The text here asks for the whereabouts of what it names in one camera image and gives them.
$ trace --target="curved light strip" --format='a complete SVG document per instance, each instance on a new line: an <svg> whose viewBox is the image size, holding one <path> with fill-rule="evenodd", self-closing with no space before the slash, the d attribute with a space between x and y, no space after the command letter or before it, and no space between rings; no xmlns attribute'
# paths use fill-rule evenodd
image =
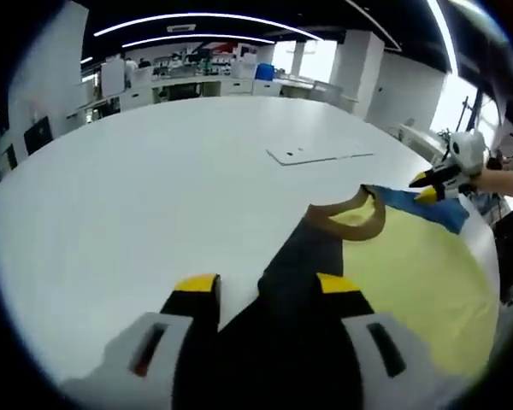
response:
<svg viewBox="0 0 513 410"><path fill-rule="evenodd" d="M370 15L369 13L367 13L365 10L363 10L361 7L359 7L358 4L356 4L355 2L353 2L352 0L345 0L348 4L350 4L350 6L352 6L355 10L357 10L359 13L361 13L362 15L364 15L365 17L367 17L371 23L373 23L376 28L378 28L392 43L393 45L395 45L395 47L397 47L397 49L393 49L394 51L403 51L401 50L401 47L399 46L399 44L397 43L397 41L395 41L393 39L392 36L390 36L390 33L386 31L386 29L384 27L382 27L378 21L376 21L372 15Z"/></svg>
<svg viewBox="0 0 513 410"><path fill-rule="evenodd" d="M118 30L123 27L133 26L138 23L145 23L146 21L155 21L155 20L164 20L164 19L176 19L180 17L221 17L225 19L237 19L237 20L245 20L245 21L254 21L256 23L268 24L269 26L276 26L280 28L285 28L286 30L291 30L292 32L297 32L298 34L303 34L304 36L308 36L314 40L322 40L322 38L311 34L310 32L305 32L304 30L300 30L295 27L287 26L285 24L276 23L275 21L258 19L256 17L249 17L247 15L230 15L226 13L177 13L174 15L154 15L152 17L145 17L144 19L131 20L126 23L121 23L116 26L112 26L109 28L105 28L100 32L96 32L93 35L95 37L102 36L107 32L113 32L114 30Z"/></svg>
<svg viewBox="0 0 513 410"><path fill-rule="evenodd" d="M448 61L451 64L452 74L458 76L458 64L456 61L456 54L454 53L454 44L452 43L451 32L448 31L448 26L446 25L445 17L441 12L441 8L437 3L437 0L427 0L427 4L433 13L433 17L437 21L437 25L441 31L441 36L443 37L443 42L446 47L446 54L448 55Z"/></svg>
<svg viewBox="0 0 513 410"><path fill-rule="evenodd" d="M246 36L230 36L228 34L179 34L177 36L149 38L147 40L141 40L141 41L136 41L134 43L123 44L121 47L123 47L125 49L126 47L131 47L132 45L151 43L153 41L174 40L176 38L201 38L201 37L236 38L237 40L260 41L261 43L266 43L266 44L274 43L273 41L265 40L263 38L254 38L254 37L246 37Z"/></svg>

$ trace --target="t-shirt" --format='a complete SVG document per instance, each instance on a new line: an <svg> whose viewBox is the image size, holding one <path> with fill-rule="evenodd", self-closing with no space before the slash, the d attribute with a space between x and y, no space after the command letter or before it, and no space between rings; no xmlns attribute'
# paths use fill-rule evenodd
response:
<svg viewBox="0 0 513 410"><path fill-rule="evenodd" d="M347 202L310 206L262 280L275 278L276 310L288 315L316 273L348 278L375 313L424 341L439 369L474 376L490 354L499 301L459 237L468 212L457 199L422 205L415 195L362 186Z"/></svg>

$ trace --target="white cabinet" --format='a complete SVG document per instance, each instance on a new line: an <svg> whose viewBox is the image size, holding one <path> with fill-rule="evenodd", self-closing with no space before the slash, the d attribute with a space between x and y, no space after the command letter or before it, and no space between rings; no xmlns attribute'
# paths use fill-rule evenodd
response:
<svg viewBox="0 0 513 410"><path fill-rule="evenodd" d="M139 88L127 90L120 94L120 111L128 111L154 103L154 95L151 88Z"/></svg>
<svg viewBox="0 0 513 410"><path fill-rule="evenodd" d="M224 79L221 81L221 97L253 92L252 79Z"/></svg>
<svg viewBox="0 0 513 410"><path fill-rule="evenodd" d="M253 82L253 96L279 97L281 84L256 79Z"/></svg>

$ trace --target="chair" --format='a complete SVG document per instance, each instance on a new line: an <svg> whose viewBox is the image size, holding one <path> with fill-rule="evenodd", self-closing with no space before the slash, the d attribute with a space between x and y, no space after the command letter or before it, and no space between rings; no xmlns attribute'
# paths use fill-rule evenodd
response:
<svg viewBox="0 0 513 410"><path fill-rule="evenodd" d="M308 99L329 103L334 107L338 107L340 104L340 97L342 96L342 90L342 87L316 81L313 88L310 90Z"/></svg>

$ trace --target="yellow fabric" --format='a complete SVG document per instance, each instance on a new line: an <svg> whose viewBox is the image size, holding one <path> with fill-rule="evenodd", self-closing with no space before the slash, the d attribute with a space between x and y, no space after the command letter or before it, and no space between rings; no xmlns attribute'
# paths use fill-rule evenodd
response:
<svg viewBox="0 0 513 410"><path fill-rule="evenodd" d="M177 283L174 289L184 292L211 292L215 276L214 273L192 276Z"/></svg>
<svg viewBox="0 0 513 410"><path fill-rule="evenodd" d="M347 278L340 278L325 273L317 273L317 277L321 282L321 290L323 293L344 293L359 290L359 288Z"/></svg>
<svg viewBox="0 0 513 410"><path fill-rule="evenodd" d="M361 225L373 200L331 219ZM498 300L463 240L443 226L386 206L384 231L343 241L344 272L376 313L390 313L429 346L447 372L474 376L492 348Z"/></svg>

